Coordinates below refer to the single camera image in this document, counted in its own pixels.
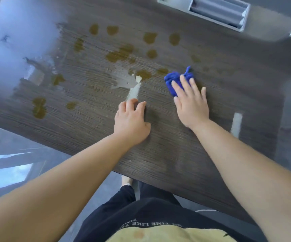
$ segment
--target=forearm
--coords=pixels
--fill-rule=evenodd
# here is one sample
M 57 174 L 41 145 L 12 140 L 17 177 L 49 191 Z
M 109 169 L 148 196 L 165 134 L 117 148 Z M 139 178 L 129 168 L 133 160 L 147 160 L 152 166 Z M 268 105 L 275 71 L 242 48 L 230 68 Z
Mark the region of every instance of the forearm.
M 266 235 L 275 234 L 269 233 L 272 227 L 285 231 L 291 223 L 291 172 L 210 120 L 194 132 L 235 198 L 262 229 L 268 227 Z
M 111 135 L 2 196 L 0 241 L 57 241 L 129 148 Z

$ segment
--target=left hand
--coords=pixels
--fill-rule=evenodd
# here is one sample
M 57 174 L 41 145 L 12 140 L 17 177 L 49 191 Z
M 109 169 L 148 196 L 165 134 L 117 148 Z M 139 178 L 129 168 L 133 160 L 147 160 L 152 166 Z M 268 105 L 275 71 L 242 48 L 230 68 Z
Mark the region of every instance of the left hand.
M 134 110 L 136 102 L 138 100 L 133 98 L 120 103 L 115 115 L 114 134 L 122 137 L 131 147 L 143 142 L 151 130 L 151 124 L 144 122 L 146 102 L 139 103 Z

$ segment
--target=black pants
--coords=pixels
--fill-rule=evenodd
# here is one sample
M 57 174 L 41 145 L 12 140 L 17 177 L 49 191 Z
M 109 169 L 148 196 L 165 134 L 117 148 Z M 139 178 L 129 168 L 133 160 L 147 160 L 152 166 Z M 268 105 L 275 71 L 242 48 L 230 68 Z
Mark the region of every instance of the black pants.
M 159 198 L 172 204 L 181 206 L 178 200 L 170 192 L 153 187 L 139 181 L 140 199 Z M 135 201 L 135 193 L 130 185 L 124 185 L 121 189 L 106 203 L 93 211 L 83 222 L 88 224 L 90 228 L 96 227 L 100 222 L 107 219 L 114 213 L 118 212 L 125 206 Z

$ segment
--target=blue cloth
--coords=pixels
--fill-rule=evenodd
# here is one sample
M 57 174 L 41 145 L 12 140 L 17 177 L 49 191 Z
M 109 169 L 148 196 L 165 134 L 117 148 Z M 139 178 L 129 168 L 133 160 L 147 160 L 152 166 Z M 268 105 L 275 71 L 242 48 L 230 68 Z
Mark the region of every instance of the blue cloth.
M 188 83 L 189 83 L 189 80 L 191 78 L 193 78 L 193 73 L 189 72 L 189 70 L 190 70 L 190 66 L 187 67 L 187 70 L 184 73 L 184 76 L 185 76 L 186 81 Z M 167 74 L 164 77 L 164 81 L 166 82 L 166 85 L 167 85 L 168 90 L 171 93 L 172 97 L 176 97 L 177 96 L 177 93 L 175 92 L 175 90 L 173 89 L 173 87 L 171 85 L 172 81 L 175 81 L 182 89 L 184 89 L 183 85 L 181 85 L 180 74 L 178 72 L 172 72 L 172 73 Z

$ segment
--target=foot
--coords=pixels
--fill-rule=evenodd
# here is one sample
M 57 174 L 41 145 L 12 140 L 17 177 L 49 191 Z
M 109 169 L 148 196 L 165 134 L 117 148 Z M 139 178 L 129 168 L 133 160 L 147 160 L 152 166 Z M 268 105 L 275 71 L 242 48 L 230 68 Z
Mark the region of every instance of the foot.
M 132 186 L 132 182 L 133 182 L 133 179 L 122 175 L 122 185 L 121 185 L 121 187 L 124 186 L 124 185 Z

